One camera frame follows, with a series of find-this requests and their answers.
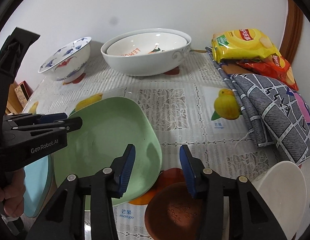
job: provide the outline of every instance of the red chip bag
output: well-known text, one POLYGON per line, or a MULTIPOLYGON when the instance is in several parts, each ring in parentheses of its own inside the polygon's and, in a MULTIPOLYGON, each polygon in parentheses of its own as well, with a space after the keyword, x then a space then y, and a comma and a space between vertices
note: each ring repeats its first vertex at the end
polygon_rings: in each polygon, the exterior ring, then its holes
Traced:
POLYGON ((291 64, 282 56, 273 54, 264 59, 242 59, 236 63, 257 74, 275 78, 291 89, 299 90, 293 77, 291 64))

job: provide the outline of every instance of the gray cloth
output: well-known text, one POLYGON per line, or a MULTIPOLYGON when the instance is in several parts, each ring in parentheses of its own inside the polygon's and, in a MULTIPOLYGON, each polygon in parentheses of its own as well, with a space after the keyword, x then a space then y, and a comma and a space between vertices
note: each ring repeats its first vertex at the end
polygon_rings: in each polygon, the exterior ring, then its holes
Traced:
POLYGON ((281 157, 300 165, 310 157, 310 109, 299 93, 280 81, 257 74, 227 75, 207 52, 233 91, 252 140, 275 144, 281 157))

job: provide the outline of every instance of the white bowl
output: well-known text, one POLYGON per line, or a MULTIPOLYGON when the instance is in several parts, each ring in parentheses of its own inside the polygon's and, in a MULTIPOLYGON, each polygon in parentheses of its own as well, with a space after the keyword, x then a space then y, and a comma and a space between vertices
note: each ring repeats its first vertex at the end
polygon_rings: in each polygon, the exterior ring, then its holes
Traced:
POLYGON ((108 55, 134 56, 159 53, 184 47, 187 41, 172 33, 141 33, 116 41, 107 49, 108 55))
POLYGON ((167 72, 180 65, 188 55, 190 51, 190 46, 191 46, 191 37, 186 33, 170 29, 144 29, 124 33, 109 40, 102 46, 101 52, 105 61, 114 70, 117 70, 121 73, 130 76, 152 76, 167 72), (108 48, 110 48, 111 45, 113 45, 117 41, 141 33, 156 33, 156 34, 172 33, 183 37, 187 41, 187 43, 182 47, 162 51, 160 53, 151 53, 151 54, 134 53, 134 55, 131 56, 109 55, 107 53, 108 48))
MULTIPOLYGON (((287 239, 299 229, 307 199, 305 178, 300 168, 289 161, 279 162, 259 175, 253 186, 264 199, 287 239)), ((228 239, 229 220, 222 239, 228 239)))
POLYGON ((91 52, 91 40, 91 37, 80 38, 58 49, 40 66, 38 73, 56 81, 74 81, 84 73, 91 52))

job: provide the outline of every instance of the human hand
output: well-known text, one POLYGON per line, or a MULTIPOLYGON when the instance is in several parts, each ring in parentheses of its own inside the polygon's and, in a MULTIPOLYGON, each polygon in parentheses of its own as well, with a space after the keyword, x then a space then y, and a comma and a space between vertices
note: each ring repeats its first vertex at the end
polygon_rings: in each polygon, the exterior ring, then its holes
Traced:
POLYGON ((11 184, 0 188, 0 201, 6 199, 4 211, 8 216, 20 217, 24 213, 25 171, 19 169, 13 172, 11 184))

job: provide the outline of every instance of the white wall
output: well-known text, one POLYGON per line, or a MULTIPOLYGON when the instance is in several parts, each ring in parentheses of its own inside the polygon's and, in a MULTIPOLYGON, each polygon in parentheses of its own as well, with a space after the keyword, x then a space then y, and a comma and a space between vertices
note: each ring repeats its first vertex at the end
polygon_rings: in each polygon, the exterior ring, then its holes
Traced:
POLYGON ((304 16, 303 28, 294 61, 293 75, 299 86, 299 92, 310 106, 310 22, 304 16))
POLYGON ((104 43, 132 30, 172 28, 188 33, 192 48, 204 49, 213 33, 258 28, 279 47, 286 7, 287 0, 24 0, 0 33, 0 48, 16 26, 41 35, 16 79, 36 88, 45 59, 84 36, 104 43))

